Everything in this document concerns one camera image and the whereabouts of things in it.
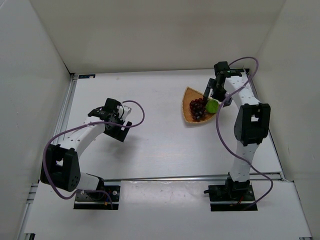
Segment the green fake apple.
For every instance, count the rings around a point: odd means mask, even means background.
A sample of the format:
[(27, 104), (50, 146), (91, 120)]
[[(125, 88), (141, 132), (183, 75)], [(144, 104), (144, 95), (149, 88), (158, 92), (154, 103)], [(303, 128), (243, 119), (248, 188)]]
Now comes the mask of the green fake apple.
[(216, 114), (220, 104), (215, 99), (209, 99), (205, 105), (205, 110), (209, 114)]

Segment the woven bamboo fruit bowl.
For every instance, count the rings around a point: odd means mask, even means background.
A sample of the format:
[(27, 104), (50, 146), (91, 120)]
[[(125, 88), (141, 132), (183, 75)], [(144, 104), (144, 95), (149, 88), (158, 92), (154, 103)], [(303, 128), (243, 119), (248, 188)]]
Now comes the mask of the woven bamboo fruit bowl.
[(218, 112), (220, 103), (213, 98), (204, 98), (203, 94), (191, 87), (184, 91), (182, 113), (188, 124), (204, 124), (212, 120)]

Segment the dark red fake grapes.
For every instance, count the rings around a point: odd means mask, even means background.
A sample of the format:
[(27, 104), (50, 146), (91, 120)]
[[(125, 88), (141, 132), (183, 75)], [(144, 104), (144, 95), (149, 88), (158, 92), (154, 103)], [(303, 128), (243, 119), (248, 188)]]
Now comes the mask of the dark red fake grapes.
[(192, 100), (189, 103), (189, 109), (191, 112), (192, 119), (196, 122), (202, 121), (207, 112), (206, 112), (206, 103), (207, 100), (203, 100), (203, 98), (197, 98)]

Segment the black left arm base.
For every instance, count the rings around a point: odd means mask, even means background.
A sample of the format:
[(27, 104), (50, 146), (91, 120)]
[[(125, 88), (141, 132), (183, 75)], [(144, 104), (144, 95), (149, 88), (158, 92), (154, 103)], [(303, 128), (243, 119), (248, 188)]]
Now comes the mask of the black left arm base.
[(77, 193), (75, 195), (74, 210), (113, 210), (119, 209), (120, 205), (120, 183), (105, 182), (103, 190), (110, 198), (102, 192)]

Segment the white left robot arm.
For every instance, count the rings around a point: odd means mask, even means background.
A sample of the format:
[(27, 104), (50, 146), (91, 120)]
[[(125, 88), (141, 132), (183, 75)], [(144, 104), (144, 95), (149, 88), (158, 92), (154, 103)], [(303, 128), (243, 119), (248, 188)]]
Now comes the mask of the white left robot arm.
[(81, 172), (79, 159), (85, 149), (101, 134), (123, 142), (128, 134), (130, 121), (126, 117), (132, 109), (119, 101), (107, 98), (104, 106), (90, 111), (83, 128), (56, 145), (49, 144), (45, 153), (46, 169), (56, 188), (72, 192), (103, 190), (101, 177)]

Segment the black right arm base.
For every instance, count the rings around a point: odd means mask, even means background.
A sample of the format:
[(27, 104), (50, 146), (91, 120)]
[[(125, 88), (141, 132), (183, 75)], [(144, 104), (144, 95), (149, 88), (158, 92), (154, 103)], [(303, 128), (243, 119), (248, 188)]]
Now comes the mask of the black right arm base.
[(203, 191), (209, 196), (211, 212), (254, 212), (258, 211), (254, 190), (251, 184), (248, 188), (233, 190), (224, 185), (209, 185)]

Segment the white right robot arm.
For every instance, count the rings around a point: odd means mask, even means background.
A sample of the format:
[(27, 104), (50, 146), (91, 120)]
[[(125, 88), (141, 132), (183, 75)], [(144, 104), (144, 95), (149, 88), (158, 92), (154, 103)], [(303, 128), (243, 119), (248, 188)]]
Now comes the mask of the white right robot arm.
[(241, 70), (231, 69), (226, 61), (214, 65), (215, 78), (208, 81), (204, 98), (217, 100), (222, 106), (234, 102), (238, 114), (234, 123), (237, 148), (234, 162), (225, 182), (225, 190), (234, 199), (249, 191), (250, 169), (255, 152), (268, 136), (271, 107), (261, 103)]

